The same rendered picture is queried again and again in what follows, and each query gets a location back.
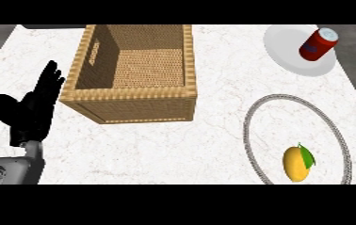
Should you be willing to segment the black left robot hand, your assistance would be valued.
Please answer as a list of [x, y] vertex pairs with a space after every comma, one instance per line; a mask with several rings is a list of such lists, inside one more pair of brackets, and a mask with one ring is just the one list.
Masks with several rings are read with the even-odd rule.
[[58, 63], [50, 60], [36, 88], [22, 100], [0, 94], [0, 121], [11, 126], [11, 145], [19, 147], [28, 141], [42, 141], [50, 131], [55, 104], [65, 78], [61, 76]]

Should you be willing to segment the wicker basket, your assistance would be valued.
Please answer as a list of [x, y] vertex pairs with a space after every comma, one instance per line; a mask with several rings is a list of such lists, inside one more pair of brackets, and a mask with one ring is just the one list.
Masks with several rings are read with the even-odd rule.
[[189, 24], [90, 24], [59, 101], [101, 124], [191, 121], [198, 99]]

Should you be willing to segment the white round placemat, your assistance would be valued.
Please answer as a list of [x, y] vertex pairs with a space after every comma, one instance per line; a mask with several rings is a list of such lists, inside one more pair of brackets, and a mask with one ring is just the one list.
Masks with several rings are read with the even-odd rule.
[[[250, 165], [266, 185], [350, 185], [352, 155], [341, 131], [322, 110], [294, 95], [272, 94], [250, 106], [244, 118]], [[316, 163], [302, 182], [284, 170], [284, 153], [304, 147]]]

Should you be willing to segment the yellow lemon with leaf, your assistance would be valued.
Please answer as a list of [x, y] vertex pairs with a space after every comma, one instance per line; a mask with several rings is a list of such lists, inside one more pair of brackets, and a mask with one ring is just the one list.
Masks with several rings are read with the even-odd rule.
[[315, 164], [315, 156], [302, 144], [287, 149], [282, 156], [282, 165], [285, 174], [293, 182], [302, 182], [307, 178]]

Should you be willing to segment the white plate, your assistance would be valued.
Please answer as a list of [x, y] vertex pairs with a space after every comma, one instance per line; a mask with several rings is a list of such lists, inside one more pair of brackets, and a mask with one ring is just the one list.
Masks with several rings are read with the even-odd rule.
[[322, 76], [331, 72], [337, 63], [336, 51], [330, 50], [316, 60], [309, 61], [299, 53], [316, 28], [309, 25], [275, 24], [265, 33], [265, 47], [275, 63], [290, 72], [303, 76]]

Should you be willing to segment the red can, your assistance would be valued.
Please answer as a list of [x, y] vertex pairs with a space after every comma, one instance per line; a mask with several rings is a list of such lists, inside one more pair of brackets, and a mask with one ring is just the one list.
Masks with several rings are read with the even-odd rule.
[[318, 61], [338, 43], [338, 33], [328, 27], [319, 28], [299, 48], [307, 61]]

